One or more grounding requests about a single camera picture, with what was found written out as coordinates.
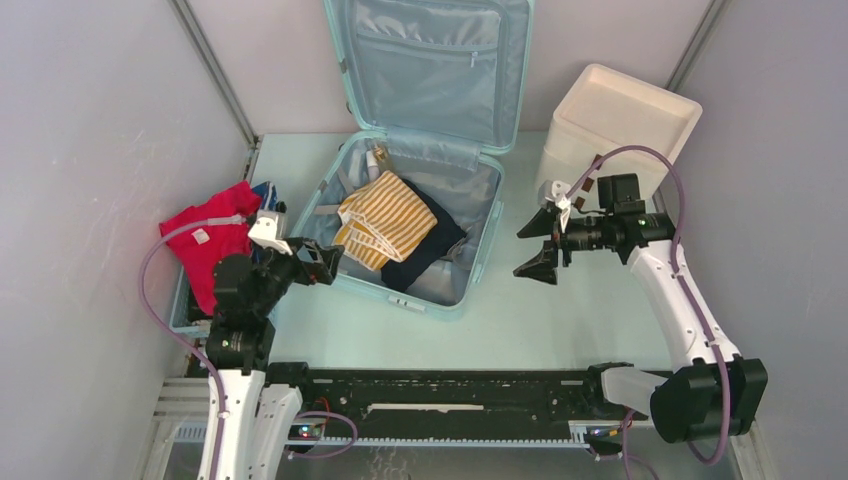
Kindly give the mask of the yellow white striped garment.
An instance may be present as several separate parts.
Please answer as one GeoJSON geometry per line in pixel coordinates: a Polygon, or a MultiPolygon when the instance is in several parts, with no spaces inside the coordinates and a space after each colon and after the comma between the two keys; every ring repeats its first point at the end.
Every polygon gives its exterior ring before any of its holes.
{"type": "Polygon", "coordinates": [[[332,243],[369,271],[405,261],[438,223],[419,195],[390,171],[349,195],[337,215],[341,227],[332,243]]]}

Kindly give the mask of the blue white red garment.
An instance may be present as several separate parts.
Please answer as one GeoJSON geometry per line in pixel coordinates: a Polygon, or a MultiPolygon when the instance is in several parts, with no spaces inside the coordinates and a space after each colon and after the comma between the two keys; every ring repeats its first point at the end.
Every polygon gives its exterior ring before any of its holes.
{"type": "Polygon", "coordinates": [[[273,182],[266,181],[251,188],[251,191],[260,198],[260,203],[256,211],[256,216],[260,213],[281,213],[285,214],[287,206],[284,201],[278,198],[277,189],[273,182]]]}

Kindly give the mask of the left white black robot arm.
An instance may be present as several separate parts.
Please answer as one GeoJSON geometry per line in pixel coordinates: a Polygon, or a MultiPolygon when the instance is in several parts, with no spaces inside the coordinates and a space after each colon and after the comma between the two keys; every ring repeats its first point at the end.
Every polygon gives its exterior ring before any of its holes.
{"type": "Polygon", "coordinates": [[[296,418],[312,411],[315,388],[301,379],[267,379],[276,328],[272,310],[294,284],[334,282],[341,246],[290,238],[289,252],[267,249],[255,262],[245,254],[213,269],[217,305],[205,345],[209,415],[201,479],[272,479],[296,418]]]}

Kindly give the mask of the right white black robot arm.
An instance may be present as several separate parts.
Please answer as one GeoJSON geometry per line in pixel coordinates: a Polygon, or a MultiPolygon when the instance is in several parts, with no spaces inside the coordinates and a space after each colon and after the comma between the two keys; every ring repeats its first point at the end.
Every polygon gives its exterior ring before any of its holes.
{"type": "Polygon", "coordinates": [[[663,377],[627,363],[592,366],[583,408],[596,418],[619,407],[634,410],[648,416],[668,443],[747,434],[768,383],[763,362],[743,357],[719,326],[692,278],[674,223],[665,213],[647,211],[637,176],[602,177],[597,185],[599,211],[577,218],[569,184],[540,186],[540,209],[517,235],[544,242],[513,274],[554,285],[574,253],[614,252],[648,297],[672,372],[663,377]]]}

